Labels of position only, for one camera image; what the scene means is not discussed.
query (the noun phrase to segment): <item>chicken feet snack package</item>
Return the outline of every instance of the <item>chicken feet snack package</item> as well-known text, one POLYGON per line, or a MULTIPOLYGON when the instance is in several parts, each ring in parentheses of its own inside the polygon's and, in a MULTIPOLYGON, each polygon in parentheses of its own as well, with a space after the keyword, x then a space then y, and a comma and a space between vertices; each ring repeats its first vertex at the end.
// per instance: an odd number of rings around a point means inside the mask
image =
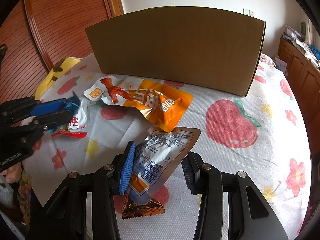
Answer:
POLYGON ((86 97, 79 97, 80 107, 71 122, 57 128, 52 137, 66 135, 74 138, 85 138, 88 134, 90 124, 90 101, 86 97))
POLYGON ((150 201, 191 151, 200 133, 196 128, 176 127, 170 133, 149 128, 147 139, 137 146, 129 197, 136 204, 150 201))
POLYGON ((193 99, 189 93, 164 84, 135 77, 121 80, 112 75, 99 78, 84 95, 107 105, 133 106, 166 132, 174 129, 193 99))

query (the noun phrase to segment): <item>barcode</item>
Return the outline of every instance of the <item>barcode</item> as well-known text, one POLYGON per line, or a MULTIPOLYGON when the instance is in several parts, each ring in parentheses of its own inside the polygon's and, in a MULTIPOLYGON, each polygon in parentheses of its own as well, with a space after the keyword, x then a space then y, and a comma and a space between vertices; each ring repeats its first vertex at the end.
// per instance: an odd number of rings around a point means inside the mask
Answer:
POLYGON ((161 165, 155 164, 154 161, 151 161, 147 165, 147 167, 145 167, 144 172, 141 175, 141 177, 143 177, 147 182, 149 182, 151 184, 158 177, 161 169, 162 169, 161 165))

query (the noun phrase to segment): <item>orange snack bag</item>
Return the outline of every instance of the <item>orange snack bag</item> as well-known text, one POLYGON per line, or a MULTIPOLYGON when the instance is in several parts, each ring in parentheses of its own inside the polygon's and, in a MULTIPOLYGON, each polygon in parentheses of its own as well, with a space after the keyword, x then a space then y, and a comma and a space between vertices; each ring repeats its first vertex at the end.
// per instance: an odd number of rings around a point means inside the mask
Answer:
POLYGON ((107 105, 133 106, 166 132, 175 128, 193 99, 189 93, 164 84, 135 77, 121 80, 112 75, 99 78, 84 95, 107 105))

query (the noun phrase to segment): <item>cardboard box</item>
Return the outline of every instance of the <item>cardboard box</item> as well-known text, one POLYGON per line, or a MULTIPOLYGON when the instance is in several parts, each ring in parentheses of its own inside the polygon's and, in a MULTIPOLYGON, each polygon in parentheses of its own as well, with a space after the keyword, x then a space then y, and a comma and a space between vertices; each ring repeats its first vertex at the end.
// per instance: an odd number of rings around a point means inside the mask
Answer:
POLYGON ((205 7, 158 7, 86 28, 103 73, 248 93, 266 23, 205 7))

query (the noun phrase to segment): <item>wall outlet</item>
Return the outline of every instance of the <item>wall outlet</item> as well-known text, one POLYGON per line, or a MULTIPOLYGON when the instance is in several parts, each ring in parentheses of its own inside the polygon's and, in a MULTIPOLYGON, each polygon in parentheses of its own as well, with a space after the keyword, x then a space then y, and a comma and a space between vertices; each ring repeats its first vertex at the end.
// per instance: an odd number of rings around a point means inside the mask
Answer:
POLYGON ((243 9, 243 13, 246 15, 250 15, 252 17, 254 17, 254 11, 250 11, 248 9, 243 9))

